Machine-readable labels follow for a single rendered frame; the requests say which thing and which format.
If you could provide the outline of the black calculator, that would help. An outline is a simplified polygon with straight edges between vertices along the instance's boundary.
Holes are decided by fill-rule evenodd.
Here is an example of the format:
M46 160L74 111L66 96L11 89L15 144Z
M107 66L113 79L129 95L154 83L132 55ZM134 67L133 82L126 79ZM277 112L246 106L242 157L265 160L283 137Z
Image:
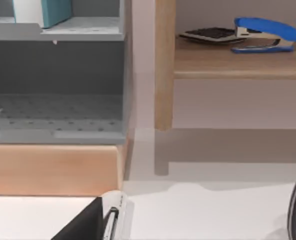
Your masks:
M247 39L237 37L234 29L223 27L198 28L182 32L178 36L189 41L213 45L235 44Z

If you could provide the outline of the white book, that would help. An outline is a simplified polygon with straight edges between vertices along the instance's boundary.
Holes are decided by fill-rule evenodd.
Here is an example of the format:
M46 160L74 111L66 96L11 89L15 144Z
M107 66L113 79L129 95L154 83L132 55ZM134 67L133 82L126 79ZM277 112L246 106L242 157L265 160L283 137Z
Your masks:
M43 26L41 0L12 0L12 6L15 23Z

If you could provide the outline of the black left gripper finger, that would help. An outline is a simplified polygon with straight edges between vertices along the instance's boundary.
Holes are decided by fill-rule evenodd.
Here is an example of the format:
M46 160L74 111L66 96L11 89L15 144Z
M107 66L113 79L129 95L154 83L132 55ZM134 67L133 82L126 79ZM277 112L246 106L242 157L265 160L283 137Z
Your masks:
M103 203L97 197L51 240L102 240Z

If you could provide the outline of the grey cabinet with dark inside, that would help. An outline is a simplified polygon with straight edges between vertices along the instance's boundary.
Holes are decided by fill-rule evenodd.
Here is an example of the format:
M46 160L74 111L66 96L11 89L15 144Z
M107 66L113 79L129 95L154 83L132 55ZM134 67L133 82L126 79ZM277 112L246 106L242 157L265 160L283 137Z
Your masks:
M120 145L132 95L132 0L71 0L51 28L0 0L0 145Z

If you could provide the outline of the pale wooden drawer front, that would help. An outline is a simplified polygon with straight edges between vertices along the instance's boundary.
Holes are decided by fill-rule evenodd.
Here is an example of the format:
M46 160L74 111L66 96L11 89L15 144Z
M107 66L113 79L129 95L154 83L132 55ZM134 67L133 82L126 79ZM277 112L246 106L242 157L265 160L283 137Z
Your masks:
M127 145L0 144L0 196L99 196L122 187Z

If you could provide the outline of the open wooden shelf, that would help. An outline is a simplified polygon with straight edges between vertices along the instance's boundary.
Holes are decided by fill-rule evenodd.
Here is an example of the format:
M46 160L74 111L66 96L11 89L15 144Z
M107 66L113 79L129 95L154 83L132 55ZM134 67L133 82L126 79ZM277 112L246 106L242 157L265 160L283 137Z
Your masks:
M207 48L192 52L176 47L176 1L155 0L155 129L167 131L173 122L174 80L296 80L296 53L262 58L236 57Z

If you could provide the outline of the white and black stapler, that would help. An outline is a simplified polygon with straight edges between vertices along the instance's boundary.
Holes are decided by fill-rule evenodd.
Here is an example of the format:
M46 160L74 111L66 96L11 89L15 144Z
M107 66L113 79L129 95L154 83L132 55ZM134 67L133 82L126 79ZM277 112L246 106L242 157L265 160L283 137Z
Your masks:
M102 240L130 240L134 202L119 190L108 191L101 198L104 220Z

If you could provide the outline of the blue stapler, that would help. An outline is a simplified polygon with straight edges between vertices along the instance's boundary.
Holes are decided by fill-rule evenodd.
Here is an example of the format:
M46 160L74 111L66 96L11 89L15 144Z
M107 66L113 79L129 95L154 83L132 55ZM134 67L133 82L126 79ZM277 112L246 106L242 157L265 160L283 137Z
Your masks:
M296 43L296 28L279 21L259 17L234 19L235 34L244 39L270 39L271 45L233 47L236 54L292 52Z

